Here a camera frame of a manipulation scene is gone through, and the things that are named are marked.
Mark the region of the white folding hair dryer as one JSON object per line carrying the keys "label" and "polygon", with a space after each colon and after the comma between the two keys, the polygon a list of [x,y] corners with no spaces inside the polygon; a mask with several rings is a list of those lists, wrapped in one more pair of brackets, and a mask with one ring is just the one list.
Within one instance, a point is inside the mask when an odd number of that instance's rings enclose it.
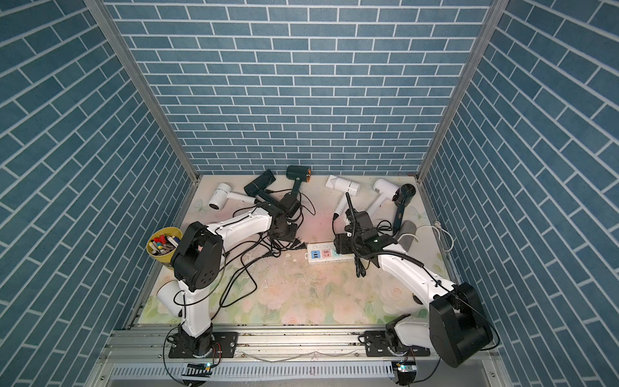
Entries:
{"label": "white folding hair dryer", "polygon": [[360,184],[344,177],[330,175],[327,178],[326,187],[343,194],[343,197],[340,199],[333,214],[333,219],[338,219],[338,217],[340,217],[341,214],[343,214],[345,209],[348,207],[347,194],[351,197],[355,197],[356,195],[358,195],[360,190]]}

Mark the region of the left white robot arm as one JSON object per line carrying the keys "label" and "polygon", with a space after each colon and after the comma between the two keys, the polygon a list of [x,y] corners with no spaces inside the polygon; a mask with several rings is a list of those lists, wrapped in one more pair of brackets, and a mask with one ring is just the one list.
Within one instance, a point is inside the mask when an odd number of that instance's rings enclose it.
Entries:
{"label": "left white robot arm", "polygon": [[297,243],[297,230],[293,216],[270,203],[259,203],[222,222],[190,224],[171,260],[176,288],[169,297],[158,295],[171,314],[182,318],[172,336],[177,344],[193,357],[208,356],[215,349],[209,298],[211,284],[225,269],[226,253],[258,234],[272,242]]}

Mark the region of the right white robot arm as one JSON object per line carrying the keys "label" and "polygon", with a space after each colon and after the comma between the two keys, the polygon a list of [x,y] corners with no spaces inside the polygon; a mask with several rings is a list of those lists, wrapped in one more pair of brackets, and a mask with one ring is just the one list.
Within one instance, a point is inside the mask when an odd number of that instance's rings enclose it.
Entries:
{"label": "right white robot arm", "polygon": [[476,353],[489,350],[495,338],[477,291],[468,283],[456,284],[427,269],[398,241],[378,232],[365,211],[345,211],[348,224],[335,236],[335,246],[354,255],[357,266],[370,262],[401,282],[416,303],[427,308],[428,323],[402,314],[385,326],[389,349],[403,354],[412,348],[435,351],[456,368]]}

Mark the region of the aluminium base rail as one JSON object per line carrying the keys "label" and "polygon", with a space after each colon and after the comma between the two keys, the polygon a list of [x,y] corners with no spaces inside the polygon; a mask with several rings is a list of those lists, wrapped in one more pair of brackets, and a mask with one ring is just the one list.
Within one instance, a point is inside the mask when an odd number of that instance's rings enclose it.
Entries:
{"label": "aluminium base rail", "polygon": [[88,386],[215,386],[244,382],[379,380],[388,385],[508,386],[495,353],[453,369],[428,345],[396,351],[378,327],[218,327],[205,356],[167,327],[113,333]]}

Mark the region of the large white dryer front left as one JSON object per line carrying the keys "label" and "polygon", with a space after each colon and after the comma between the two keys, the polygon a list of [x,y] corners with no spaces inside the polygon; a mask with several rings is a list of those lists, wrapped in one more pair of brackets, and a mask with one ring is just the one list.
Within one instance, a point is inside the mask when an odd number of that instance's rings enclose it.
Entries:
{"label": "large white dryer front left", "polygon": [[157,292],[157,298],[169,314],[175,318],[185,318],[185,291],[178,280],[162,285]]}

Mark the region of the dark green dryer right corner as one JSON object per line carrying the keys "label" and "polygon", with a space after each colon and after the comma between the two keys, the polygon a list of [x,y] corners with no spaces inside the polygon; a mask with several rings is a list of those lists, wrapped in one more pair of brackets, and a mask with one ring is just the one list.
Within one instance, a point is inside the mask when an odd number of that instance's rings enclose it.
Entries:
{"label": "dark green dryer right corner", "polygon": [[393,196],[393,203],[396,206],[396,213],[393,220],[392,231],[396,235],[401,230],[405,209],[410,204],[417,190],[414,185],[407,183],[396,190]]}

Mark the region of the dark green dryer centre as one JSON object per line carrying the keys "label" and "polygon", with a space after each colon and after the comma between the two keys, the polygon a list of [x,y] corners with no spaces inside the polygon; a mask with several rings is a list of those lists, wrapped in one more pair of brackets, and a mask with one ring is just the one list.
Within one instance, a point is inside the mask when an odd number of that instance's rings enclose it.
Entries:
{"label": "dark green dryer centre", "polygon": [[304,165],[290,165],[286,169],[285,176],[293,182],[292,195],[298,195],[303,182],[308,182],[311,178],[312,169]]}

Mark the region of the white glossy hair dryer right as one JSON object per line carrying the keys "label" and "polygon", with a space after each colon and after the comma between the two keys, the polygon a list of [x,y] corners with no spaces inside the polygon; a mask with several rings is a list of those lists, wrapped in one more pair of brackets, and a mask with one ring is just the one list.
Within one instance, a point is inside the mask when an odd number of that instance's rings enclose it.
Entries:
{"label": "white glossy hair dryer right", "polygon": [[399,190],[399,186],[383,178],[375,181],[373,189],[378,193],[378,197],[367,209],[368,215],[375,214],[386,201],[393,201],[394,196]]}

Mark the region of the dark green dryer angled nozzle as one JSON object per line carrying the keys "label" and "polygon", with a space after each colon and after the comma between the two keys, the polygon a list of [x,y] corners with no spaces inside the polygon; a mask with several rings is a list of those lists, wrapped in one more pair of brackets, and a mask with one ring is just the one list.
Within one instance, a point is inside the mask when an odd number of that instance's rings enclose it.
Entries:
{"label": "dark green dryer angled nozzle", "polygon": [[266,192],[267,188],[275,182],[275,176],[270,169],[266,169],[261,175],[243,187],[246,195],[253,198],[261,198],[264,202],[273,206],[280,206],[280,202]]}

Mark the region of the white power strip coloured sockets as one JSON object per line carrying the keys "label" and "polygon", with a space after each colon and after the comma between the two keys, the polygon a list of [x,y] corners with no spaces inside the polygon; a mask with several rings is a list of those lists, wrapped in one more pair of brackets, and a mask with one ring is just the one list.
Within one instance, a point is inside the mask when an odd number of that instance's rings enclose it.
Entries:
{"label": "white power strip coloured sockets", "polygon": [[309,243],[305,257],[309,264],[328,264],[354,261],[353,254],[338,254],[335,245],[329,243]]}

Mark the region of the white hair dryer far left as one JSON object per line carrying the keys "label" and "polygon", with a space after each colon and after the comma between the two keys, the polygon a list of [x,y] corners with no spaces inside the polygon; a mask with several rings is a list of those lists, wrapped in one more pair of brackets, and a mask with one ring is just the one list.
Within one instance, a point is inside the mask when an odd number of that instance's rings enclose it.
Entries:
{"label": "white hair dryer far left", "polygon": [[213,210],[220,211],[229,200],[248,203],[250,205],[253,205],[256,202],[253,197],[234,192],[230,185],[227,185],[226,183],[219,183],[208,202],[208,206]]}

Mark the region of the yellow cup of pens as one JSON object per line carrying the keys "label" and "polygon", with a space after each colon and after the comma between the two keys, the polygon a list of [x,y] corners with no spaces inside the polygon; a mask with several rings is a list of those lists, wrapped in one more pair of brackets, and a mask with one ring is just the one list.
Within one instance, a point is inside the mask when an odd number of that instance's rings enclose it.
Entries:
{"label": "yellow cup of pens", "polygon": [[151,258],[172,268],[172,257],[180,245],[182,231],[176,227],[165,227],[155,232],[146,244],[146,252]]}

